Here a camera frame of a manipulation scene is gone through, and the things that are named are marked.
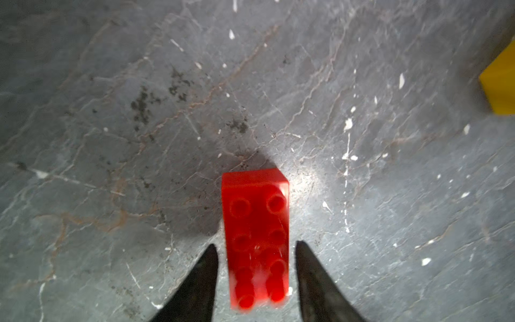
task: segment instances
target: yellow lego brick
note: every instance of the yellow lego brick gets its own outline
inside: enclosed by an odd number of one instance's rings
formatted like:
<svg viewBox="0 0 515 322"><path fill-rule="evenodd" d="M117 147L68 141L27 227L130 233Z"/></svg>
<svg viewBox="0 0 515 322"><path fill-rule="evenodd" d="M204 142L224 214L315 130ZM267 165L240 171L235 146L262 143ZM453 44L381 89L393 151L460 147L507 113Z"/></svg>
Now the yellow lego brick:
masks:
<svg viewBox="0 0 515 322"><path fill-rule="evenodd" d="M515 114L515 41L479 76L495 114Z"/></svg>

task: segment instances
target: gray stone floor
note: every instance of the gray stone floor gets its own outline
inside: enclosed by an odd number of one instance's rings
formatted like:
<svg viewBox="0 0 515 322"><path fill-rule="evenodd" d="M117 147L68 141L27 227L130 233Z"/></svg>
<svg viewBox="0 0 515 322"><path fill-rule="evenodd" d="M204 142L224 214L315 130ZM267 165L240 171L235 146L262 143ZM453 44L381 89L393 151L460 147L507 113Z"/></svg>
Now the gray stone floor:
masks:
<svg viewBox="0 0 515 322"><path fill-rule="evenodd" d="M214 321L299 321L293 267L229 309L220 176L273 165L370 321L513 319L515 120L477 81L513 0L0 8L2 320L145 321L215 243Z"/></svg>

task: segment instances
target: crack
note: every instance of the crack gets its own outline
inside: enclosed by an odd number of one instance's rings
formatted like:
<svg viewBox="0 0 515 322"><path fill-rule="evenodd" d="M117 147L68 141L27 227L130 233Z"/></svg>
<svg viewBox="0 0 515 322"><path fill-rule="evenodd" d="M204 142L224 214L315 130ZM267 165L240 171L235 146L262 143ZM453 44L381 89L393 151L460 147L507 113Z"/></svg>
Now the crack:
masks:
<svg viewBox="0 0 515 322"><path fill-rule="evenodd" d="M109 28L113 25L112 23L112 18L108 18L107 19L107 22L105 22L102 27L100 27L100 29L91 37L90 41L88 42L88 44L85 46L84 50L80 53L79 55L79 59L77 60L77 63L75 64L75 67L73 67L73 69L68 73L68 76L66 77L66 79L61 83L61 85L57 86L57 88L60 90L62 89L64 86L66 86L73 78L73 76L75 76L75 74L77 73L77 70L79 69L79 66L80 64L82 63L82 61L84 60L84 57L86 56L86 54L89 52L89 50L91 49L91 47L96 43L96 41L100 38L100 36Z"/></svg>
<svg viewBox="0 0 515 322"><path fill-rule="evenodd" d="M218 83L218 85L215 85L213 88L211 88L208 95L203 100L191 103L190 109L194 109L198 106L203 106L203 105L207 104L213 98L213 95L215 94L215 92L222 91L223 88L228 84L229 81L238 77L239 74L241 73L241 71L263 50L263 48L264 48L263 43L266 43L272 36L274 36L277 33L277 31L279 30L279 27L280 26L278 26L278 25L274 25L271 28L269 28L267 30L267 32L265 33L263 42L260 43L258 46L256 46L256 48L254 49L252 54L248 58L246 58L244 61L242 61L241 64L236 68L236 70L231 75L229 75L226 79L224 79L220 83Z"/></svg>
<svg viewBox="0 0 515 322"><path fill-rule="evenodd" d="M19 138L20 136L22 136L22 134L30 127L30 125L34 122L34 118L35 118L35 115L36 113L41 110L42 108L44 108L46 105L48 105L50 102L48 102L47 104L44 104L44 105L40 105L40 106L35 106L33 111L30 113L30 115L28 116L27 120L25 121L25 123L21 126L21 128L19 128L18 132L11 136L7 142L0 146L0 151L3 151L4 149L6 149L14 140L16 140L17 138Z"/></svg>

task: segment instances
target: lego brick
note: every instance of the lego brick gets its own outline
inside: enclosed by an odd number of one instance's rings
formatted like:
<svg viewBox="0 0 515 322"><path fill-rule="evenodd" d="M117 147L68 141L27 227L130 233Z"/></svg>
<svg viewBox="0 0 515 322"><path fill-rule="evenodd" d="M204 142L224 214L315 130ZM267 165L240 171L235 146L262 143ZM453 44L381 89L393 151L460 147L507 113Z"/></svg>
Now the lego brick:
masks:
<svg viewBox="0 0 515 322"><path fill-rule="evenodd" d="M231 307L281 304L288 290L289 182L278 169L224 173Z"/></svg>

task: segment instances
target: white paint speck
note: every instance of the white paint speck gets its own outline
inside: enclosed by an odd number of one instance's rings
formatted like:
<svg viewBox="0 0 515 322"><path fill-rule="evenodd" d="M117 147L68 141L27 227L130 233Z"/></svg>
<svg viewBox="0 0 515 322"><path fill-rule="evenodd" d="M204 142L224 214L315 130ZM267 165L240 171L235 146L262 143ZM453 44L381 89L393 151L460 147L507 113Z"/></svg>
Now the white paint speck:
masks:
<svg viewBox="0 0 515 322"><path fill-rule="evenodd" d="M40 171L40 170L34 170L34 173L36 174L38 179L45 179L46 177L48 177L50 175L48 172Z"/></svg>
<svg viewBox="0 0 515 322"><path fill-rule="evenodd" d="M170 41L171 41L171 43L172 43L172 44L174 44L175 46L177 46L177 48L179 48L179 50L180 50L180 51L182 51L182 52L184 51L184 49L182 49L182 47L181 47L181 46L179 46L179 44L178 44L175 40L170 39Z"/></svg>
<svg viewBox="0 0 515 322"><path fill-rule="evenodd" d="M329 210L329 212L330 212L330 213L333 213L333 212L331 211L331 209L329 209L329 206L327 205L327 202L325 202L325 201L324 201L324 202L322 202L322 207L327 208L327 210Z"/></svg>
<svg viewBox="0 0 515 322"><path fill-rule="evenodd" d="M345 120L344 132L352 128L352 119L348 118Z"/></svg>
<svg viewBox="0 0 515 322"><path fill-rule="evenodd" d="M162 304L154 304L154 302L152 302L152 301L151 301L150 303L152 303L152 305L153 305L156 309L158 309L158 310L160 310L160 309L162 309L162 308L163 308L163 305L162 305Z"/></svg>
<svg viewBox="0 0 515 322"><path fill-rule="evenodd" d="M431 261L431 258L429 258L429 257L428 257L428 258L424 258L424 259L422 260L422 266L426 266L426 265L428 265L430 261Z"/></svg>
<svg viewBox="0 0 515 322"><path fill-rule="evenodd" d="M404 74L401 73L401 75L399 76L399 89L402 89L404 87L404 83L406 81L404 80Z"/></svg>

